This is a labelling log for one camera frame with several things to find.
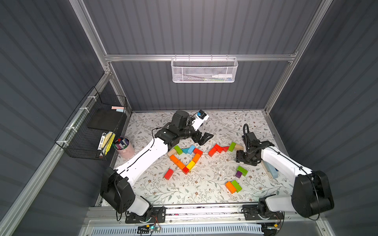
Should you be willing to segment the red block low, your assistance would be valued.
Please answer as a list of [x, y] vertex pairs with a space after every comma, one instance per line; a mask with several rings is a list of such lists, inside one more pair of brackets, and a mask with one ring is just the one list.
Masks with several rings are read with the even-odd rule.
[[224, 149], [218, 144], [215, 144], [214, 148], [217, 150], [218, 153], [222, 153], [224, 151]]

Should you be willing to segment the light blue block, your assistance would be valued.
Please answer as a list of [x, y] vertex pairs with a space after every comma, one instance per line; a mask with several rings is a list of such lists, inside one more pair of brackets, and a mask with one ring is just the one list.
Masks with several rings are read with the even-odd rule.
[[187, 154], [193, 154], [194, 150], [195, 150], [195, 146], [191, 145], [191, 147], [188, 149]]

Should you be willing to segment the beige wooden block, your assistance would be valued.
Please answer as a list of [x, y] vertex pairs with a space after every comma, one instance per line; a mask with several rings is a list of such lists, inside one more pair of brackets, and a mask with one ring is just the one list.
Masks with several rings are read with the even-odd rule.
[[177, 151], [176, 151], [176, 149], [171, 149], [168, 153], [167, 153], [167, 155], [170, 157], [170, 156], [172, 156], [172, 155], [175, 155], [177, 153]]

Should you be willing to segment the orange block low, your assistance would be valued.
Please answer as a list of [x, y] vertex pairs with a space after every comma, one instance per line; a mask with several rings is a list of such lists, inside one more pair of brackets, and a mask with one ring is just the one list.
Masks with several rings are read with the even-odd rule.
[[186, 168], [186, 165], [183, 164], [180, 160], [178, 162], [176, 162], [176, 165], [181, 169], [183, 170], [184, 168]]

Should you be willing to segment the red small block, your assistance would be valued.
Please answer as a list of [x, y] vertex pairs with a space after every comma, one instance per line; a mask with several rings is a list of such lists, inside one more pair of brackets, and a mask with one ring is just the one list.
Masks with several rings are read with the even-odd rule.
[[189, 173], [189, 169], [187, 168], [187, 167], [184, 167], [183, 169], [182, 169], [182, 171], [183, 171], [183, 173], [185, 174], [185, 175], [187, 175], [188, 173]]

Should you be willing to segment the green block bottom pair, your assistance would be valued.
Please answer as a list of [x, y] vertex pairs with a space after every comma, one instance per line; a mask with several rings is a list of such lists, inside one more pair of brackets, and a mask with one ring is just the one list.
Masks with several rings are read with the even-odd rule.
[[242, 187], [240, 186], [240, 184], [237, 181], [232, 181], [231, 184], [236, 189], [236, 192], [239, 193], [242, 190]]

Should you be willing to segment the orange block bottom pair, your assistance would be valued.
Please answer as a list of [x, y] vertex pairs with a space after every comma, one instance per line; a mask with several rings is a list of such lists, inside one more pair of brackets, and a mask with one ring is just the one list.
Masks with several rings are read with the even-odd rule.
[[233, 193], [236, 192], [236, 188], [234, 187], [234, 185], [233, 185], [231, 182], [227, 182], [227, 183], [225, 184], [225, 186], [226, 186], [227, 190], [228, 190], [231, 194], [233, 194]]

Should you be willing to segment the red long block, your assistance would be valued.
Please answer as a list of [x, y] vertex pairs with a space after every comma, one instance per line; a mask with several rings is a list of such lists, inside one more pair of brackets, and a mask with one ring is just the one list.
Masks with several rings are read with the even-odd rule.
[[168, 169], [168, 171], [167, 171], [166, 174], [164, 175], [164, 178], [165, 178], [166, 180], [169, 180], [169, 179], [172, 177], [173, 174], [174, 174], [174, 171], [173, 171], [172, 169]]

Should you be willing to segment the yellow block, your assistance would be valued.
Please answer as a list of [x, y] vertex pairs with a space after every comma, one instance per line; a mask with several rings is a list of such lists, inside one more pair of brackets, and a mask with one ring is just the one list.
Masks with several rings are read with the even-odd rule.
[[195, 163], [194, 161], [191, 161], [191, 162], [187, 165], [187, 168], [191, 171], [195, 165], [196, 165], [196, 163]]

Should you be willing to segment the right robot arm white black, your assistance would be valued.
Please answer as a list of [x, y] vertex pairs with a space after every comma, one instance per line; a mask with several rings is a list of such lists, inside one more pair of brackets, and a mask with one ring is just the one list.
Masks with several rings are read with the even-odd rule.
[[293, 184], [291, 194], [273, 194], [259, 199], [257, 213], [261, 218], [268, 219], [277, 212], [296, 212], [309, 218], [334, 208], [329, 180], [324, 172], [313, 171], [297, 163], [270, 141], [257, 139], [253, 132], [244, 133], [242, 139], [246, 151], [236, 152], [239, 162], [253, 166], [267, 162]]

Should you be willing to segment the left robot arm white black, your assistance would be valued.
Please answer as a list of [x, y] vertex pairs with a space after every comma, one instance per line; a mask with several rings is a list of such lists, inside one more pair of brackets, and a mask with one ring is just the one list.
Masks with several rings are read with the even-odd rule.
[[100, 188], [101, 197], [118, 214], [131, 212], [138, 216], [149, 216], [153, 205], [134, 193], [132, 187], [140, 176], [160, 157], [171, 151], [181, 140], [191, 138], [200, 146], [213, 135], [201, 133], [199, 128], [209, 119], [203, 110], [190, 115], [178, 110], [171, 122], [152, 130], [151, 142], [128, 162], [116, 169], [109, 167], [103, 174]]

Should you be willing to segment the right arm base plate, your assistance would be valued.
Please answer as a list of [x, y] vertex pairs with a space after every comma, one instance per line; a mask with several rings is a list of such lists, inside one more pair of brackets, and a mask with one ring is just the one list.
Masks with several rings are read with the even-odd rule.
[[283, 220], [284, 214], [281, 211], [271, 211], [264, 204], [242, 205], [241, 212], [245, 220]]

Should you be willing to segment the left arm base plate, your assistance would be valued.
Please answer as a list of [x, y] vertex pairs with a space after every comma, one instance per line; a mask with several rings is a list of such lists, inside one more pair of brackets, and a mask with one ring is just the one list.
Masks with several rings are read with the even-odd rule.
[[139, 224], [139, 223], [164, 223], [166, 217], [165, 206], [162, 207], [149, 207], [144, 215], [140, 216], [136, 213], [127, 211], [126, 224]]

